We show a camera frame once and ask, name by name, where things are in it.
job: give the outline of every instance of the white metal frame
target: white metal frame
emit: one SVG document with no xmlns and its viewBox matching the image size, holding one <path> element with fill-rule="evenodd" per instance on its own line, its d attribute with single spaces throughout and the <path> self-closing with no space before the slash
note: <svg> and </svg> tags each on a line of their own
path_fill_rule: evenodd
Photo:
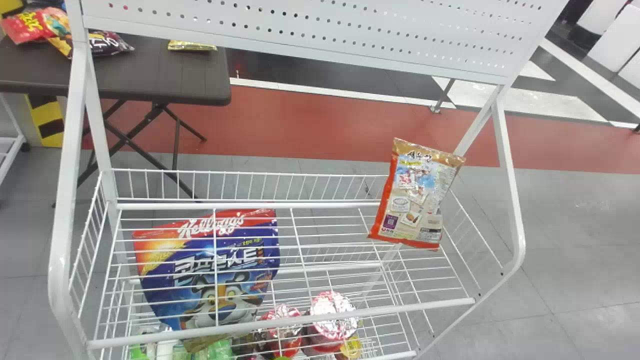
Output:
<svg viewBox="0 0 640 360">
<path fill-rule="evenodd" d="M 4 94 L 0 94 L 0 102 L 2 103 L 4 110 L 9 116 L 9 120 L 13 124 L 13 128 L 17 133 L 16 136 L 0 136 L 0 146 L 2 149 L 7 147 L 6 151 L 0 149 L 0 184 L 2 184 L 6 173 L 9 171 L 9 168 L 15 160 L 15 156 L 18 154 L 18 150 L 20 150 L 20 147 L 25 140 L 22 130 L 20 130 L 18 122 L 15 120 L 15 116 L 13 116 L 13 111 L 4 98 Z"/>
<path fill-rule="evenodd" d="M 372 183 L 366 179 L 366 176 L 336 175 L 335 178 L 329 178 L 331 176 L 319 174 L 251 172 L 221 172 L 217 174 L 215 172 L 173 171 L 176 176 L 191 176 L 193 184 L 197 179 L 203 177 L 208 177 L 211 182 L 212 176 L 222 176 L 220 196 L 210 196 L 209 183 L 207 183 L 207 196 L 202 202 L 190 202 L 189 199 L 180 198 L 179 192 L 172 196 L 167 195 L 164 192 L 164 183 L 161 185 L 162 195 L 149 194 L 148 178 L 157 172 L 160 178 L 164 179 L 164 171 L 143 170 L 136 175 L 136 170 L 111 168 L 93 60 L 88 50 L 86 35 L 80 35 L 86 34 L 87 28 L 101 28 L 160 38 L 179 38 L 266 53 L 420 72 L 498 85 L 462 138 L 455 153 L 464 155 L 488 119 L 493 118 L 500 167 L 503 169 L 509 185 L 506 190 L 510 204 L 509 221 L 511 223 L 513 257 L 508 262 L 503 265 L 498 259 L 492 246 L 478 231 L 474 221 L 452 192 L 448 195 L 449 202 L 451 207 L 457 210 L 446 215 L 445 219 L 451 219 L 451 223 L 448 227 L 445 223 L 446 241 L 443 243 L 442 257 L 440 258 L 448 265 L 437 266 L 437 268 L 448 269 L 452 272 L 454 276 L 446 278 L 457 280 L 460 286 L 455 289 L 462 291 L 462 295 L 440 299 L 429 298 L 429 300 L 421 297 L 420 292 L 430 290 L 417 288 L 417 281 L 432 279 L 412 277 L 410 274 L 414 269 L 408 268 L 407 265 L 408 261 L 412 259 L 406 258 L 406 255 L 403 254 L 403 248 L 398 245 L 389 247 L 387 243 L 378 241 L 357 243 L 363 249 L 368 249 L 362 250 L 362 253 L 372 257 L 374 262 L 371 263 L 358 262 L 357 259 L 360 259 L 360 256 L 354 261 L 353 255 L 349 255 L 350 257 L 345 260 L 345 256 L 349 253 L 340 246 L 341 242 L 329 243 L 331 247 L 343 249 L 336 250 L 333 257 L 329 257 L 327 263 L 329 266 L 337 266 L 338 268 L 343 266 L 344 269 L 378 266 L 378 270 L 368 277 L 368 281 L 362 281 L 363 290 L 359 291 L 355 298 L 357 299 L 355 302 L 358 304 L 356 311 L 348 315 L 306 316 L 304 317 L 305 323 L 347 316 L 360 316 L 367 321 L 370 320 L 373 325 L 369 327 L 369 331 L 374 334 L 363 335 L 363 338 L 373 349 L 377 346 L 380 350 L 380 353 L 372 351 L 371 357 L 377 360 L 393 360 L 406 357 L 418 358 L 427 352 L 442 336 L 445 336 L 467 314 L 502 286 L 520 268 L 524 260 L 524 229 L 502 102 L 504 94 L 565 3 L 566 0 L 407 0 L 393 3 L 374 0 L 311 0 L 304 2 L 287 0 L 272 3 L 258 3 L 249 0 L 244 2 L 227 0 L 99 0 L 82 1 L 81 6 L 80 0 L 68 0 L 67 8 L 72 30 L 77 35 L 74 35 L 74 56 L 65 117 L 64 146 L 52 229 L 49 300 L 75 358 L 113 357 L 115 348 L 116 352 L 121 351 L 121 356 L 124 359 L 128 346 L 135 343 L 184 339 L 222 332 L 254 331 L 259 327 L 279 327 L 300 322 L 299 320 L 280 319 L 268 320 L 260 324 L 239 323 L 157 334 L 132 334 L 131 324 L 139 321 L 140 316 L 150 316 L 150 320 L 153 320 L 154 323 L 157 323 L 157 320 L 152 313 L 149 315 L 148 312 L 136 309 L 139 304 L 136 303 L 134 295 L 136 292 L 139 294 L 140 291 L 136 288 L 135 278 L 137 275 L 135 275 L 135 271 L 129 271 L 131 259 L 127 255 L 131 255 L 131 250 L 127 250 L 126 244 L 131 240 L 128 235 L 128 231 L 131 229 L 126 228 L 124 224 L 132 219 L 125 218 L 127 212 L 172 210 L 175 213 L 182 211 L 181 214 L 184 214 L 184 211 L 197 209 L 214 211 L 225 208 L 264 206 L 275 208 L 277 211 L 285 211 L 289 215 L 282 219 L 290 221 L 291 225 L 284 226 L 283 229 L 290 229 L 292 234 L 281 236 L 283 239 L 281 246 L 283 249 L 291 249 L 297 254 L 293 265 L 301 266 L 289 268 L 289 270 L 282 269 L 282 271 L 284 274 L 301 274 L 300 276 L 303 276 L 301 279 L 304 279 L 307 284 L 306 291 L 311 296 L 309 281 L 313 277 L 309 274 L 320 270 L 325 271 L 326 275 L 321 275 L 321 277 L 329 281 L 330 285 L 339 275 L 330 274 L 329 269 L 326 268 L 327 265 L 323 265 L 324 262 L 314 262 L 318 255 L 313 258 L 314 255 L 310 254 L 311 248 L 314 246 L 312 243 L 307 243 L 303 234 L 300 233 L 306 229 L 301 225 L 301 221 L 312 218 L 315 221 L 315 226 L 318 227 L 318 236 L 331 238 L 339 235 L 350 236 L 354 239 L 364 238 L 370 224 L 367 223 L 367 217 L 363 215 L 363 211 L 374 209 L 379 201 L 379 194 L 373 195 L 370 192 L 369 187 L 372 186 Z M 81 125 L 85 109 L 92 129 L 100 176 L 80 245 L 73 258 L 71 244 L 76 177 Z M 236 192 L 233 195 L 225 195 L 225 180 L 233 180 L 234 176 L 236 177 Z M 280 184 L 281 178 L 287 176 L 291 178 L 289 189 L 285 195 L 282 195 L 279 192 L 278 184 Z M 252 195 L 254 194 L 252 184 L 256 178 L 263 178 L 262 192 L 259 196 Z M 272 178 L 276 179 L 273 197 L 267 197 L 264 194 L 266 187 L 264 184 Z M 238 197 L 238 184 L 241 179 L 249 179 L 246 198 Z M 291 197 L 294 179 L 302 179 L 301 185 L 297 189 L 297 198 Z M 303 196 L 303 191 L 308 191 L 312 179 L 315 179 L 313 189 Z M 331 183 L 332 179 L 338 179 L 337 183 Z M 134 191 L 134 184 L 138 181 L 147 183 L 146 194 L 142 196 L 136 195 Z M 325 190 L 329 186 L 335 186 L 333 196 L 330 193 L 322 192 L 320 196 L 316 197 L 314 189 L 318 181 L 326 181 Z M 360 183 L 360 187 L 355 190 L 355 187 L 351 187 L 353 183 Z M 127 189 L 131 191 L 129 196 L 127 196 Z M 343 198 L 340 198 L 340 195 L 336 196 L 339 192 L 342 194 L 343 191 Z M 321 232 L 327 231 L 327 228 L 354 226 L 355 224 L 329 224 L 320 230 L 317 222 L 335 217 L 301 218 L 299 215 L 295 215 L 300 209 L 350 211 L 348 218 L 362 218 L 360 225 L 364 227 L 364 231 L 361 227 L 359 231 L 355 232 L 345 230 L 340 234 L 321 234 Z M 109 228 L 111 237 L 108 237 L 108 240 L 103 240 L 111 241 L 109 264 L 105 269 L 107 272 L 100 300 L 101 310 L 98 311 L 95 334 L 91 338 L 87 335 L 86 327 L 82 321 L 83 313 L 87 313 L 84 309 L 85 298 L 88 296 L 87 289 L 92 275 L 97 271 L 95 267 L 98 266 L 96 265 L 96 257 L 100 241 L 103 234 L 107 234 L 105 229 Z M 283 241 L 287 239 L 293 242 L 285 246 Z M 473 263 L 472 260 L 477 259 L 478 254 L 484 258 L 479 263 Z M 428 255 L 420 254 L 420 256 L 422 256 L 419 258 L 421 261 L 430 259 Z M 498 273 L 501 275 L 489 286 L 481 286 L 482 280 L 474 274 L 476 270 L 471 269 L 473 266 L 484 266 L 485 261 L 489 261 L 493 266 L 497 264 Z M 406 280 L 399 280 L 394 276 L 398 271 L 406 276 Z M 409 290 L 401 291 L 400 283 L 405 283 Z M 477 286 L 477 289 L 485 291 L 475 297 L 473 294 L 470 295 L 471 292 L 467 290 L 469 285 L 465 285 L 465 283 L 471 283 L 471 289 Z M 271 288 L 273 289 L 275 285 L 276 282 L 272 282 Z M 372 303 L 374 299 L 371 298 L 371 294 L 376 291 L 375 286 L 377 285 L 385 289 L 383 291 L 386 295 L 379 299 L 376 298 L 376 300 L 389 301 L 389 305 Z M 103 308 L 104 301 L 109 298 L 109 305 Z M 276 294 L 273 294 L 272 299 L 275 302 Z M 445 311 L 450 307 L 465 305 L 470 307 L 462 315 L 457 316 L 444 330 L 438 331 L 437 334 L 433 332 L 429 320 L 431 311 Z M 424 321 L 415 323 L 408 312 L 422 314 L 418 318 L 424 319 Z M 389 314 L 398 316 L 397 324 L 402 328 L 400 334 L 403 334 L 406 340 L 400 343 L 405 346 L 406 350 L 395 350 L 391 354 L 386 354 L 383 344 L 380 343 L 381 336 L 377 330 L 380 323 L 376 324 L 374 318 Z M 103 319 L 104 329 L 102 332 L 104 335 L 102 338 L 98 338 L 100 322 Z M 123 334 L 120 334 L 119 330 L 116 334 L 118 324 L 126 325 Z M 434 337 L 433 341 L 429 343 L 422 342 L 422 335 L 420 338 L 417 336 L 420 331 L 416 327 L 425 324 L 428 326 L 427 333 L 431 333 Z"/>
</svg>

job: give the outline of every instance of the dark folding table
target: dark folding table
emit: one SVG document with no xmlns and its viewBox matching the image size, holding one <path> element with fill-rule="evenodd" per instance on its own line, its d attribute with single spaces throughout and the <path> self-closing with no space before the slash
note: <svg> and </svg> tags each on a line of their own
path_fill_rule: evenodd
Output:
<svg viewBox="0 0 640 360">
<path fill-rule="evenodd" d="M 168 170 L 151 154 L 144 151 L 133 138 L 162 112 L 175 120 L 175 141 L 172 167 L 177 168 L 178 135 L 180 127 L 206 141 L 198 131 L 182 121 L 169 104 L 196 104 L 225 106 L 231 102 L 231 86 L 225 50 L 211 52 L 168 51 L 168 40 L 122 35 L 136 48 L 135 51 L 114 56 L 94 58 L 98 90 L 103 99 L 117 99 L 104 112 L 104 125 L 119 139 L 109 149 L 113 155 L 128 145 L 153 166 Z M 33 95 L 66 96 L 71 61 L 50 44 L 22 44 L 16 46 L 5 37 L 0 42 L 0 92 L 18 92 Z M 151 110 L 128 133 L 124 134 L 108 122 L 127 101 L 151 102 Z M 83 136 L 90 132 L 86 128 Z M 78 178 L 80 186 L 94 171 L 97 163 L 90 156 L 86 170 Z M 190 197 L 187 184 L 165 173 Z"/>
</svg>

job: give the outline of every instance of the red chip bag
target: red chip bag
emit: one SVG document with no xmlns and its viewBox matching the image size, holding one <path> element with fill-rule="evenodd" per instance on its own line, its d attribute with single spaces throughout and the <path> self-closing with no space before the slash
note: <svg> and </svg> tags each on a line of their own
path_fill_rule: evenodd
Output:
<svg viewBox="0 0 640 360">
<path fill-rule="evenodd" d="M 0 26 L 16 44 L 45 40 L 54 36 L 54 33 L 47 27 L 45 16 L 40 10 L 19 13 L 0 21 Z"/>
</svg>

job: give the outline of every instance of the white wire rack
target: white wire rack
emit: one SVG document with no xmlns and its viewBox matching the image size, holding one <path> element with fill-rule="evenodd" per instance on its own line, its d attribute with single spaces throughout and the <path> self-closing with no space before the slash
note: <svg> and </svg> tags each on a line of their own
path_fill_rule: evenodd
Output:
<svg viewBox="0 0 640 360">
<path fill-rule="evenodd" d="M 16 132 L 15 136 L 0 136 L 0 184 L 2 184 L 6 173 L 15 160 L 15 156 L 18 154 L 18 150 L 20 150 L 21 145 L 24 143 L 24 135 L 3 94 L 0 94 L 0 102 Z"/>
<path fill-rule="evenodd" d="M 502 277 L 502 264 L 453 191 L 443 201 L 442 248 L 433 252 L 367 238 L 385 175 L 139 169 L 114 169 L 111 174 L 120 194 L 115 231 L 107 226 L 110 204 L 100 183 L 105 174 L 100 174 L 68 280 L 74 314 L 81 324 L 93 327 L 86 346 L 99 349 L 96 358 L 126 357 L 130 345 L 146 341 L 264 328 L 262 322 L 253 322 L 135 335 L 141 327 L 159 325 L 160 318 L 140 286 L 143 277 L 137 267 L 149 263 L 136 261 L 132 232 L 229 207 L 261 203 L 276 209 L 280 267 L 269 281 L 258 317 L 279 304 L 304 313 L 318 293 L 340 292 L 356 306 L 351 315 L 361 320 L 358 337 L 367 344 L 369 357 L 415 356 L 445 329 L 438 328 L 435 324 L 442 320 L 434 322 L 427 311 L 471 306 Z M 167 175 L 194 186 L 199 200 L 182 197 L 174 182 L 161 180 Z M 317 317 L 295 322 L 310 323 Z"/>
<path fill-rule="evenodd" d="M 126 359 L 128 347 L 140 343 L 350 317 L 361 321 L 363 357 L 395 360 L 427 354 L 524 260 L 524 227 L 502 100 L 566 2 L 67 0 L 74 55 L 49 258 L 49 302 L 74 357 Z M 510 247 L 480 233 L 474 221 L 482 211 L 470 217 L 462 205 L 472 197 L 463 188 L 458 192 L 459 181 L 442 203 L 442 246 L 430 252 L 367 238 L 385 175 L 113 169 L 88 28 L 498 85 L 454 153 L 465 155 L 493 118 L 500 166 L 508 180 Z M 100 178 L 84 227 L 74 234 L 85 110 Z M 194 195 L 186 196 L 169 178 L 189 184 Z M 159 320 L 140 288 L 131 232 L 217 210 L 254 208 L 275 209 L 281 262 L 259 315 L 279 303 L 304 313 L 310 299 L 326 290 L 343 292 L 356 309 L 140 334 L 141 327 Z"/>
</svg>

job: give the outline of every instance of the kellogg's logo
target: kellogg's logo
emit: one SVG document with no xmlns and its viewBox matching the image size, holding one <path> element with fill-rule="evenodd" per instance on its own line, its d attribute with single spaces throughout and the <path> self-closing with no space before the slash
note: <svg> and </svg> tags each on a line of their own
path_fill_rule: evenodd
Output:
<svg viewBox="0 0 640 360">
<path fill-rule="evenodd" d="M 196 234 L 204 235 L 212 231 L 217 231 L 220 236 L 230 235 L 244 223 L 244 214 L 222 220 L 215 220 L 214 217 L 215 215 L 211 215 L 208 218 L 190 219 L 178 229 L 178 238 L 192 238 Z"/>
</svg>

